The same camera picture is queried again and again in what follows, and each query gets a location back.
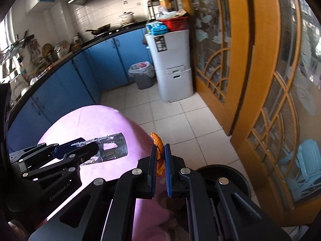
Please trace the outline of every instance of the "gas stove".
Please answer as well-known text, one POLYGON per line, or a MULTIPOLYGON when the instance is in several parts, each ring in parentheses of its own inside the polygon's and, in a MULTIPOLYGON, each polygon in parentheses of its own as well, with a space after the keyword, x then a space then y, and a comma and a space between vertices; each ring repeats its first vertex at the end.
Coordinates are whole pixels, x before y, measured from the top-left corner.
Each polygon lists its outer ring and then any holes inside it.
POLYGON ((112 35, 112 34, 115 34, 115 33, 118 33, 120 31, 123 31, 123 30, 127 30, 127 29, 130 29, 132 27, 136 27, 136 26, 140 26, 140 25, 143 25, 145 24, 146 22, 132 22, 132 23, 129 23, 129 24, 126 24, 126 25, 123 25, 121 27, 117 27, 117 28, 114 28, 114 29, 111 29, 111 30, 108 30, 107 32, 103 32, 99 35, 96 35, 95 38, 91 39, 90 41, 86 42, 86 44, 90 44, 92 42, 95 42, 97 40, 100 40, 101 38, 104 38, 108 35, 112 35))

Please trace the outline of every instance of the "gray trash can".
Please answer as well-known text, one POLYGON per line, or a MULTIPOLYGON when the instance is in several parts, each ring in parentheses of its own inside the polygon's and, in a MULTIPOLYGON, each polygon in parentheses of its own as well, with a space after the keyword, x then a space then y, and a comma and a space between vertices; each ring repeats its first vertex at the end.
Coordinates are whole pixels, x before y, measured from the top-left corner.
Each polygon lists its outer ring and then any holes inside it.
POLYGON ((154 85, 154 75, 154 66, 150 62, 133 64, 128 70, 128 76, 133 77, 140 90, 150 88, 154 85))

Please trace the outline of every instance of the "tile floor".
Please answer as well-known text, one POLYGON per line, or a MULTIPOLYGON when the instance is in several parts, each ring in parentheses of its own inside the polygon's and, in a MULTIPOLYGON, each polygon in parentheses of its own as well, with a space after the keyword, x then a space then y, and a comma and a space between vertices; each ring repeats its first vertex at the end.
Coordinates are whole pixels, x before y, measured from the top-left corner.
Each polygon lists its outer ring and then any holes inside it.
MULTIPOLYGON (((184 158, 187 167, 195 170, 224 164, 236 168, 248 179, 230 137, 198 93, 188 99, 164 103, 157 83, 141 91, 133 83, 105 92, 101 104, 119 110, 148 134, 156 132, 164 143, 171 145, 173 155, 184 158)), ((259 205, 251 183, 250 187, 252 200, 259 205)), ((182 228, 178 228, 178 234, 180 241, 189 239, 182 228)))

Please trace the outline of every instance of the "refrigerator sticker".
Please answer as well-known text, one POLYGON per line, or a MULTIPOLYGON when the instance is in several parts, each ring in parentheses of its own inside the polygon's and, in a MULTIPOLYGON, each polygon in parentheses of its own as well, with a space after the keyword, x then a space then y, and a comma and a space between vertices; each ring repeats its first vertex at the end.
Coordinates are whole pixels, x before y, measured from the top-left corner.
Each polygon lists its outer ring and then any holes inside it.
POLYGON ((163 35, 155 37, 155 43, 156 43, 156 46, 157 46, 157 51, 159 53, 163 52, 163 51, 167 51, 165 38, 164 38, 163 35))

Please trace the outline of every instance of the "red basket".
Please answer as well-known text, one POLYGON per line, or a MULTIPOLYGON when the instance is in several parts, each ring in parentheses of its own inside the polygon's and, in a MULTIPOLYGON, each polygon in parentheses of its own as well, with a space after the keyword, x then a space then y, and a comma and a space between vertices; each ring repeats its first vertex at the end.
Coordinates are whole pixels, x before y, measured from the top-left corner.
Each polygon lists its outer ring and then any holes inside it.
POLYGON ((187 19, 187 16, 182 16, 171 19, 159 19, 159 21, 165 24, 171 32, 177 32, 187 29, 187 19))

